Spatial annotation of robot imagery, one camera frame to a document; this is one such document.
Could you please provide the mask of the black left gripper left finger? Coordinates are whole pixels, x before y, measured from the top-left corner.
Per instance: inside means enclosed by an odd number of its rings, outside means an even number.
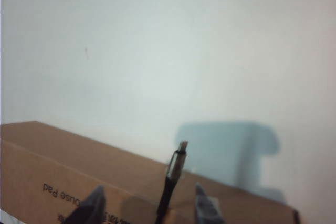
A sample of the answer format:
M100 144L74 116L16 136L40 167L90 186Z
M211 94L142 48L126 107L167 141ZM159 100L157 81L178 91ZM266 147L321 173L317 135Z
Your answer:
M65 218L63 223L101 224L104 222L105 208L104 187L99 185L80 203L80 206Z

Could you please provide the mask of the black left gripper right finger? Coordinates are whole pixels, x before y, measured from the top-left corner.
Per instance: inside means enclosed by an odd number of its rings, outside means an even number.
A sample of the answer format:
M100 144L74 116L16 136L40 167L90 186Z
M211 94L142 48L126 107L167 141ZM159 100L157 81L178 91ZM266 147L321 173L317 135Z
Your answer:
M224 223L215 201L207 196L200 183L195 185L195 223Z

